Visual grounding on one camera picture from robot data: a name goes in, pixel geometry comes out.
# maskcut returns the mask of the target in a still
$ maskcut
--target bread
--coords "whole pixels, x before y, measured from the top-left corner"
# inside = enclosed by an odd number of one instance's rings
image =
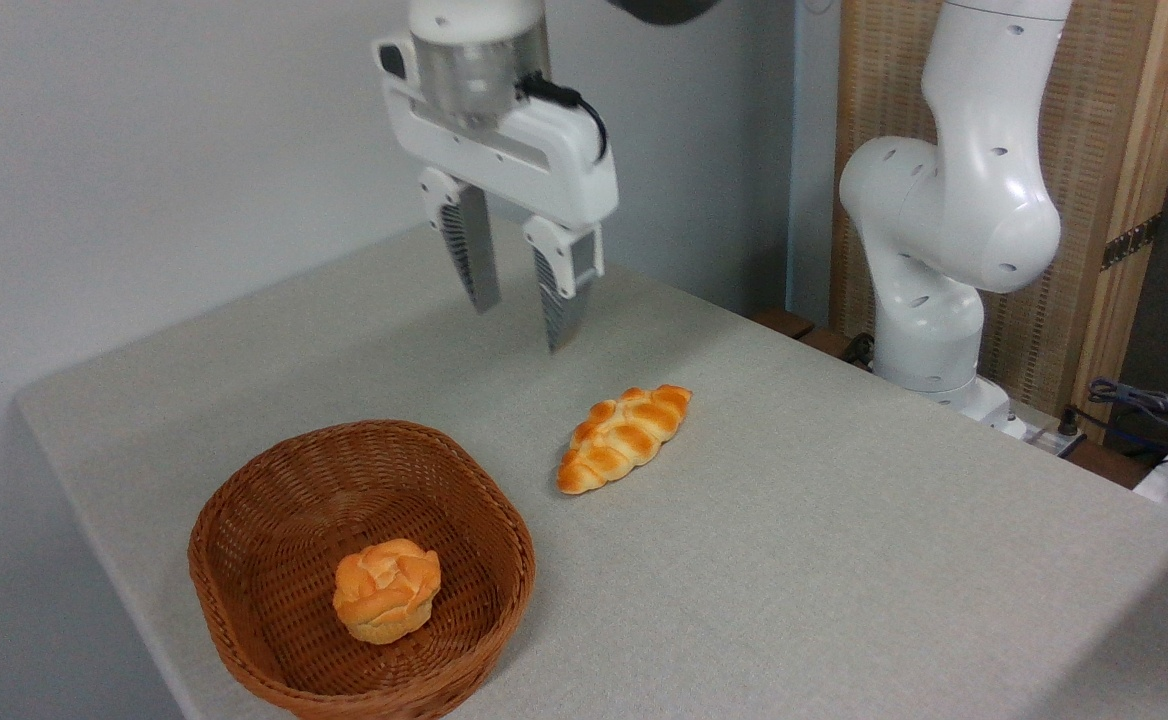
[[[653,392],[628,388],[619,400],[604,400],[575,428],[570,450],[557,468],[557,489],[579,496],[619,480],[660,452],[690,402],[689,389],[660,386]]]
[[[439,587],[437,552],[392,539],[340,561],[333,605],[352,637],[388,644],[427,623]]]

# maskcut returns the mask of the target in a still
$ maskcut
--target wooden panel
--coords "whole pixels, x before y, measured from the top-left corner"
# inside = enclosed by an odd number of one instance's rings
[[[1168,187],[1168,1],[1157,4],[1150,49],[1143,68],[1136,111],[1131,126],[1128,154],[1122,164],[1110,237],[1119,236],[1156,214]],[[1075,404],[1100,418],[1108,407],[1086,401],[1093,378],[1118,378],[1131,340],[1131,327],[1140,304],[1148,255],[1128,256],[1100,274],[1087,321],[1086,338],[1069,396]]]

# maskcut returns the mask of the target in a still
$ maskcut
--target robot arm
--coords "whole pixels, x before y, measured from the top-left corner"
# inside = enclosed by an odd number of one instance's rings
[[[675,25],[717,0],[609,0]],[[602,116],[549,81],[544,0],[410,0],[410,35],[375,44],[392,131],[427,166],[420,193],[474,307],[500,302],[485,193],[523,206],[548,346],[579,327],[619,205]]]
[[[976,378],[976,288],[1027,286],[1059,243],[1037,119],[1069,6],[945,1],[922,75],[939,145],[876,138],[840,185],[877,297],[872,372],[996,427],[1009,401]]]

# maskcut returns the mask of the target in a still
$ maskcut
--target black cable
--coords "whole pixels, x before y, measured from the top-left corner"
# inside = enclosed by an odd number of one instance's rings
[[[1157,450],[1168,454],[1168,442],[1150,439],[1141,436],[1134,436],[1134,434],[1126,432],[1124,429],[1120,429],[1111,423],[1105,423],[1104,420],[1097,418],[1096,415],[1087,414],[1087,411],[1084,411],[1080,407],[1073,404],[1070,404],[1068,409],[1077,413],[1086,421],[1090,421],[1090,423],[1099,425],[1100,428],[1108,430],[1110,432],[1114,434],[1115,436],[1125,441],[1136,443],[1136,445],[1150,448],[1150,450]]]
[[[611,138],[606,132],[606,120],[604,120],[602,115],[599,115],[597,110],[593,110],[593,106],[589,105],[588,101],[584,101],[583,97],[580,97],[580,108],[584,108],[585,113],[589,113],[589,117],[593,118],[593,123],[597,123],[597,133],[598,136],[602,136],[602,150],[597,151],[597,160],[595,161],[602,162],[602,159],[606,158],[606,151],[611,147]]]
[[[517,91],[528,97],[538,97],[541,101],[549,101],[555,105],[562,105],[562,108],[578,108],[589,113],[589,117],[593,118],[593,123],[597,124],[598,136],[602,137],[602,141],[599,141],[602,148],[598,150],[595,162],[602,162],[602,159],[606,158],[606,152],[611,147],[606,122],[602,119],[602,113],[598,113],[592,105],[588,104],[588,101],[584,101],[584,96],[578,90],[557,85],[556,82],[544,77],[543,70],[535,70],[535,72],[517,81]]]

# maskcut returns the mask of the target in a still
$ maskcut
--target woven basket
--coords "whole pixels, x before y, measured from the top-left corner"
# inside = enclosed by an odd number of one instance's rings
[[[432,619],[387,646],[332,609],[334,569],[410,538],[442,560]],[[229,673],[304,720],[442,716],[496,664],[530,597],[530,534],[454,441],[361,421],[278,443],[206,503],[188,544],[206,625]]]

